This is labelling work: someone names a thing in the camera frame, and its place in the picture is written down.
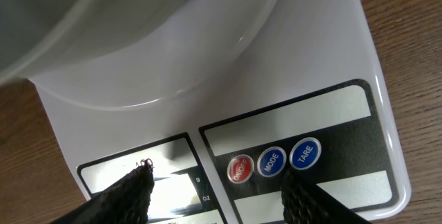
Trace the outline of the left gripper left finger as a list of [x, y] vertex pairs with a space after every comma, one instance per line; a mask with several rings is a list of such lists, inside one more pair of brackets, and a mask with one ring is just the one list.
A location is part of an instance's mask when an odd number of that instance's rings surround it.
[[153, 163], [142, 160], [139, 167], [52, 224], [146, 224], [154, 185]]

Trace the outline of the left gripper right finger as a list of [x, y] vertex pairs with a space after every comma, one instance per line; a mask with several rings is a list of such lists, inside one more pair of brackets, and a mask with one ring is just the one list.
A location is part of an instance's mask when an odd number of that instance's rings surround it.
[[281, 199], [289, 224], [369, 224], [295, 169], [282, 177]]

